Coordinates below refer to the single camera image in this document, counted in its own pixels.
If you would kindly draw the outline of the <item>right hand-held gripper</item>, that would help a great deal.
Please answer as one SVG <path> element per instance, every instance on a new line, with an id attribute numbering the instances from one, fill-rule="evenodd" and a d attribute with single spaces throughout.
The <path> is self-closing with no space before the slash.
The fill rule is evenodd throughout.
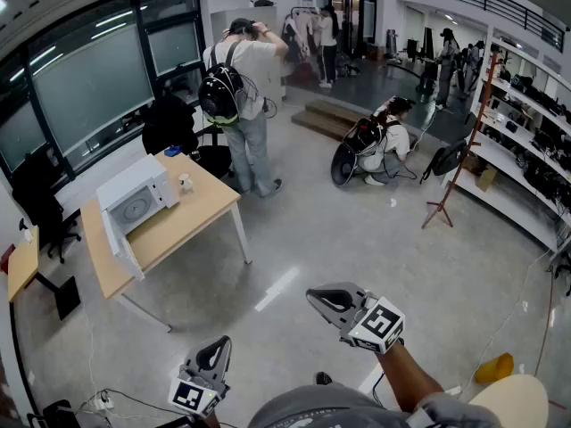
<path id="1" fill-rule="evenodd" d="M 376 298 L 350 282 L 322 284 L 306 292 L 307 301 L 330 324 L 340 330 L 340 340 L 384 355 L 401 337 L 405 315 L 386 297 Z M 354 300 L 364 300 L 356 308 Z M 350 314 L 356 309 L 351 322 Z"/>

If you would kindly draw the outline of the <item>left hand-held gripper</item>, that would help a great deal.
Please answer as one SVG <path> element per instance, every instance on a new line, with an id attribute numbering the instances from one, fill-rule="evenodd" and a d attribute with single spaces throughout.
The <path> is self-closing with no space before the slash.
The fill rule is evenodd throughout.
<path id="1" fill-rule="evenodd" d="M 226 372 L 232 341 L 226 335 L 207 339 L 186 355 L 183 370 L 171 380 L 168 402 L 187 413 L 205 418 L 226 397 Z"/>

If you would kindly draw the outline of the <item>white microwave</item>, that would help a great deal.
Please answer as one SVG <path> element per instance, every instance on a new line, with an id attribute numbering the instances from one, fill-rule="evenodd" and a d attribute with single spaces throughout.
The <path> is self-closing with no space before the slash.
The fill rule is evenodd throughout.
<path id="1" fill-rule="evenodd" d="M 112 255 L 138 280 L 145 278 L 127 235 L 159 211 L 179 202 L 166 168 L 151 154 L 96 190 Z"/>

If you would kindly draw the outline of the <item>person's right forearm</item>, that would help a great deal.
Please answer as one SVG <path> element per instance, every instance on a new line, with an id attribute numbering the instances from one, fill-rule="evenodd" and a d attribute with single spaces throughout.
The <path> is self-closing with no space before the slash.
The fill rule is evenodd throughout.
<path id="1" fill-rule="evenodd" d="M 400 342 L 376 357 L 402 411 L 412 413 L 427 396 L 444 393 L 443 387 L 420 367 Z"/>

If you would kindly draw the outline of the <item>person's grey t-shirt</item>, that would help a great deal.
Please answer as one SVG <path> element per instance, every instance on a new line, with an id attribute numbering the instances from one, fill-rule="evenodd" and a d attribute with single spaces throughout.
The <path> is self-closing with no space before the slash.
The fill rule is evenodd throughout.
<path id="1" fill-rule="evenodd" d="M 447 393 L 424 398 L 412 413 L 389 410 L 340 383 L 306 385 L 261 407 L 247 428 L 502 428 L 489 409 Z"/>

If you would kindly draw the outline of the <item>light wooden table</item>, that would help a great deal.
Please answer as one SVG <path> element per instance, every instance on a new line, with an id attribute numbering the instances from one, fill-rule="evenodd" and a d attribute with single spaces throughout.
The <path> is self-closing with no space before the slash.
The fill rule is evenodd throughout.
<path id="1" fill-rule="evenodd" d="M 172 184 L 177 183 L 179 175 L 187 173 L 194 187 L 192 192 L 181 195 L 177 205 L 161 210 L 129 235 L 129 243 L 142 270 L 146 273 L 156 267 L 227 212 L 232 214 L 235 222 L 244 262 L 251 263 L 252 258 L 237 205 L 240 194 L 183 154 L 168 157 L 161 153 L 157 159 L 168 171 Z M 116 300 L 148 323 L 168 332 L 168 324 L 124 293 L 135 278 L 112 255 L 98 200 L 94 198 L 87 202 L 80 209 L 80 213 L 87 247 L 104 298 Z"/>

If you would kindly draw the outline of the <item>black dome backpack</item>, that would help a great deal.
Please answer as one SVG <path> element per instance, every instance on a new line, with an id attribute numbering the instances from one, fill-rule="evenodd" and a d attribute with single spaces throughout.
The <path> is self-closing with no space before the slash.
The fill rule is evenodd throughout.
<path id="1" fill-rule="evenodd" d="M 343 187 L 352 179 L 359 158 L 372 155 L 386 138 L 387 129 L 370 119 L 359 119 L 342 138 L 331 162 L 333 183 Z"/>
<path id="2" fill-rule="evenodd" d="M 227 127 L 240 120 L 238 96 L 244 91 L 241 75 L 225 63 L 218 63 L 206 71 L 199 87 L 198 99 L 204 117 L 214 125 Z"/>

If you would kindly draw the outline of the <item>yellow bin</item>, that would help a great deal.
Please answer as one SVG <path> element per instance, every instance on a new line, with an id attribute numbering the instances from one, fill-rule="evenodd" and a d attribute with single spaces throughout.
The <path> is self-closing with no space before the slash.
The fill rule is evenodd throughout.
<path id="1" fill-rule="evenodd" d="M 477 384 L 495 383 L 512 375 L 514 358 L 508 352 L 481 364 L 475 373 Z"/>

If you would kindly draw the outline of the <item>black folding chair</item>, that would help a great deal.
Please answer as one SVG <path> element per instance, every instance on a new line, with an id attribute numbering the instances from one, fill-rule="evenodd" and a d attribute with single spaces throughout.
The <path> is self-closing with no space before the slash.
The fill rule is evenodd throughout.
<path id="1" fill-rule="evenodd" d="M 30 428 L 81 428 L 77 417 L 66 399 L 47 406 L 41 415 L 28 413 Z"/>

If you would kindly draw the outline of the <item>black fabric backpack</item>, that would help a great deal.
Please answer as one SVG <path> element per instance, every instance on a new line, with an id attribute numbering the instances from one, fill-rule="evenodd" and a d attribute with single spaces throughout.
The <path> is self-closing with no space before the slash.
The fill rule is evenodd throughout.
<path id="1" fill-rule="evenodd" d="M 446 147 L 441 147 L 436 151 L 433 159 L 431 159 L 430 163 L 426 167 L 419 183 L 422 184 L 424 181 L 428 180 L 432 174 L 435 176 L 442 176 L 454 169 L 457 169 L 467 154 L 468 144 L 464 139 L 460 139 L 454 144 L 450 144 Z"/>

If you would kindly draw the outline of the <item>wooden steps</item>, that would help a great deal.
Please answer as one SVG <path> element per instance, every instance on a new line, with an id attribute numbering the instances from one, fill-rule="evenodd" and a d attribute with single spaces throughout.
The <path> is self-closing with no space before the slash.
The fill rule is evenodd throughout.
<path id="1" fill-rule="evenodd" d="M 292 116 L 291 121 L 298 126 L 341 141 L 353 125 L 363 118 L 364 114 L 343 106 L 314 100 L 306 103 L 302 111 Z"/>

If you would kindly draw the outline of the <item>cardboard box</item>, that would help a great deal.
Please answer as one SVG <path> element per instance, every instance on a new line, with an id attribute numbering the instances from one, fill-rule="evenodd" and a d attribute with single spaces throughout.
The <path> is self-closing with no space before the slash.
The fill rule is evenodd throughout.
<path id="1" fill-rule="evenodd" d="M 486 192 L 492 186 L 497 172 L 495 167 L 488 165 L 476 179 L 476 187 L 482 192 Z"/>

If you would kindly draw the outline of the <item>round beige tabletop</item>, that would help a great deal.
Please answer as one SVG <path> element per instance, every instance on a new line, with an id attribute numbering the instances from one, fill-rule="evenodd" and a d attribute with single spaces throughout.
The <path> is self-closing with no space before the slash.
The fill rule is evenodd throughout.
<path id="1" fill-rule="evenodd" d="M 503 428 L 547 427 L 547 392 L 537 378 L 528 374 L 516 374 L 492 383 L 469 403 L 492 411 Z"/>

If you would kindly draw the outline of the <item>white shelving unit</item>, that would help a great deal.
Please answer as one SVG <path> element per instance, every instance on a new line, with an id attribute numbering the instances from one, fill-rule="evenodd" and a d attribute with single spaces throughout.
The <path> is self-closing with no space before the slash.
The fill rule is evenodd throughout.
<path id="1" fill-rule="evenodd" d="M 571 262 L 571 104 L 563 105 L 558 96 L 571 93 L 571 83 L 519 46 L 494 37 L 476 75 L 467 119 L 471 132 L 484 96 L 492 42 L 499 47 L 492 96 L 476 134 L 480 145 L 468 155 L 457 187 L 523 228 L 553 259 Z M 482 192 L 476 179 L 488 165 L 498 172 Z"/>

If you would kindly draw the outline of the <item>small wooden desk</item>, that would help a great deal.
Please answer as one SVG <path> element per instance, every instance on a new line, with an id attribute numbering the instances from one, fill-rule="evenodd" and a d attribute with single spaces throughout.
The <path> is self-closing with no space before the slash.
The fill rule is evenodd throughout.
<path id="1" fill-rule="evenodd" d="M 79 290 L 74 276 L 60 286 L 55 285 L 39 272 L 39 228 L 23 229 L 24 240 L 8 258 L 8 300 L 14 302 L 34 280 L 53 293 L 58 316 L 66 318 L 80 303 Z"/>

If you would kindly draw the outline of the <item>wooden coat stand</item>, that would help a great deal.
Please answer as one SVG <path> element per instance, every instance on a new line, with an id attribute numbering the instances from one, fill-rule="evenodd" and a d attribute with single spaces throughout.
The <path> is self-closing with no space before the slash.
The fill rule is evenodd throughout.
<path id="1" fill-rule="evenodd" d="M 434 209 L 429 212 L 424 219 L 424 222 L 421 225 L 421 229 L 425 230 L 428 224 L 436 217 L 438 213 L 442 213 L 446 223 L 449 227 L 454 227 L 453 222 L 451 220 L 451 216 L 446 209 L 446 202 L 450 198 L 452 192 L 457 187 L 457 181 L 459 179 L 459 175 L 462 173 L 465 165 L 465 161 L 467 156 L 472 152 L 472 148 L 474 146 L 479 146 L 480 143 L 476 142 L 476 134 L 479 132 L 482 126 L 482 119 L 484 116 L 484 109 L 486 105 L 489 103 L 491 96 L 492 96 L 492 80 L 494 78 L 494 71 L 495 67 L 498 65 L 498 52 L 499 47 L 496 43 L 492 42 L 490 46 L 490 53 L 491 53 L 491 60 L 490 66 L 487 68 L 487 78 L 484 81 L 484 96 L 482 98 L 480 108 L 476 115 L 476 124 L 474 125 L 472 132 L 469 136 L 468 141 L 466 142 L 466 149 L 464 152 L 460 153 L 459 157 L 459 164 L 454 172 L 454 175 L 450 181 L 445 180 L 445 184 L 447 185 L 445 194 L 443 198 L 439 202 L 427 202 L 427 206 L 434 206 Z"/>

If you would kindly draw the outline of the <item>black office chair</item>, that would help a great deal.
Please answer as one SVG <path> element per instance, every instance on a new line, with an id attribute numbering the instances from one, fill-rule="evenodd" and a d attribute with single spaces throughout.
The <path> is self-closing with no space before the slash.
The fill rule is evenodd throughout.
<path id="1" fill-rule="evenodd" d="M 43 154 L 27 154 L 22 164 L 12 174 L 12 197 L 23 208 L 32 226 L 39 228 L 39 248 L 49 245 L 47 256 L 58 251 L 59 261 L 63 257 L 63 243 L 66 240 L 81 240 L 71 229 L 78 225 L 75 218 L 63 217 L 63 206 L 52 192 L 51 175 L 54 165 Z"/>

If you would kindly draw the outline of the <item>black chair with dark jacket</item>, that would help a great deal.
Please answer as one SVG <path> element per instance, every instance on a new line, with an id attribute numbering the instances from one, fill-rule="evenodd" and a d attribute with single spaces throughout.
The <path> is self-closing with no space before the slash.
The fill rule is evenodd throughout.
<path id="1" fill-rule="evenodd" d="M 227 146 L 205 144 L 194 131 L 196 109 L 176 95 L 165 95 L 153 101 L 143 112 L 142 144 L 147 154 L 157 155 L 171 146 L 180 146 L 182 154 L 217 178 L 230 174 L 231 155 Z M 201 158 L 193 160 L 192 151 Z"/>

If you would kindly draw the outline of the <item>clothes rack with garments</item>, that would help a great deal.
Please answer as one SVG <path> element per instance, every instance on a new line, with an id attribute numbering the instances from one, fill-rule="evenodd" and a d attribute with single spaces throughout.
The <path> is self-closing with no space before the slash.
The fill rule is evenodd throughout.
<path id="1" fill-rule="evenodd" d="M 293 7 L 286 15 L 282 39 L 288 46 L 285 62 L 297 65 L 308 62 L 320 51 L 320 10 L 316 7 Z"/>

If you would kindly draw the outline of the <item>dark framed glass window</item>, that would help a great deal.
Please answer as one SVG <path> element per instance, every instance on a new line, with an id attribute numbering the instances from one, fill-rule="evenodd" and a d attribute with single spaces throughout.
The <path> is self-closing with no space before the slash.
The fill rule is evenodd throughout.
<path id="1" fill-rule="evenodd" d="M 0 173 L 62 185 L 196 103 L 203 45 L 201 0 L 0 0 Z"/>

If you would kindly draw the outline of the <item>black balcony railing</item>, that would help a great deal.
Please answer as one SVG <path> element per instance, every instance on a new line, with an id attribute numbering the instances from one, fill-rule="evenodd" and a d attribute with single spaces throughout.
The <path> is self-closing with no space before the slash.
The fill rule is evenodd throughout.
<path id="1" fill-rule="evenodd" d="M 513 0 L 455 0 L 497 15 L 563 53 L 566 29 Z"/>

